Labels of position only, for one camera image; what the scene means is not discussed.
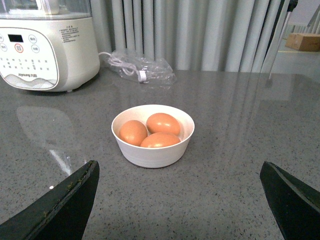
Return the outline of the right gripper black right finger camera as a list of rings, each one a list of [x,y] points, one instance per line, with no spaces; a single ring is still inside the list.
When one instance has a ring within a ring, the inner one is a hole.
[[[320,238],[320,192],[272,162],[259,174],[262,187],[285,240]]]

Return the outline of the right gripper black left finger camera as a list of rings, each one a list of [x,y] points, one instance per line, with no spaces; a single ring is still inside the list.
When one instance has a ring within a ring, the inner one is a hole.
[[[100,177],[91,160],[27,208],[0,225],[2,240],[80,240]]]

